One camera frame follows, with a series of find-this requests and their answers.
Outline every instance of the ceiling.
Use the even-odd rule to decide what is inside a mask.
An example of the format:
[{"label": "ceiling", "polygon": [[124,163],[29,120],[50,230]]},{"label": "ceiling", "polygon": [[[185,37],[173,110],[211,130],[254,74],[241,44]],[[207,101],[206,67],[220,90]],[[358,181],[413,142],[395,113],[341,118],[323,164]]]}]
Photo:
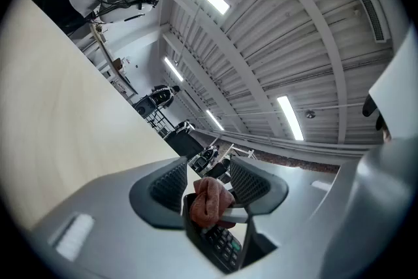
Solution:
[{"label": "ceiling", "polygon": [[287,95],[306,142],[382,142],[376,115],[361,109],[393,49],[375,41],[360,0],[225,1],[222,16],[205,0],[173,0],[165,34],[165,52],[200,107],[182,101],[198,127],[216,128],[207,107],[226,132],[293,140],[276,100]]}]

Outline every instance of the black shorts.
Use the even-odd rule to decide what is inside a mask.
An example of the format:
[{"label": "black shorts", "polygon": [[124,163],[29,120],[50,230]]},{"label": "black shorts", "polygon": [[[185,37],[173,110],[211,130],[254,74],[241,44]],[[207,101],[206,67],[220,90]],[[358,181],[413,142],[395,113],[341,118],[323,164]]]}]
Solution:
[{"label": "black shorts", "polygon": [[64,33],[68,34],[83,26],[87,18],[72,7],[69,0],[32,0],[50,17]]}]

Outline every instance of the brown towel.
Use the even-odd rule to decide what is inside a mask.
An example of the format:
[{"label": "brown towel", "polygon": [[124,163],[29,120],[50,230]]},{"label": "brown towel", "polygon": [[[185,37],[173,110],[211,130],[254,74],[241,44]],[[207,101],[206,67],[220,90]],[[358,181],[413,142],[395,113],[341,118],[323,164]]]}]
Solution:
[{"label": "brown towel", "polygon": [[235,203],[234,196],[221,183],[212,177],[196,180],[193,183],[196,199],[190,206],[190,218],[199,226],[205,228],[219,224],[232,228],[235,223],[219,221],[223,212]]}]

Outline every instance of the towel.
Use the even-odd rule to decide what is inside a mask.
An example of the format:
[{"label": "towel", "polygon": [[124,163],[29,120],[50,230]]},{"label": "towel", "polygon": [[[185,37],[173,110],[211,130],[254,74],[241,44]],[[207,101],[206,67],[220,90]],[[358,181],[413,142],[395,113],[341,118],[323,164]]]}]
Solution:
[{"label": "towel", "polygon": [[223,212],[235,203],[234,196],[212,177],[202,178],[193,183],[196,199],[190,206],[190,218],[205,228],[213,224],[232,228],[235,223],[220,221]]}]

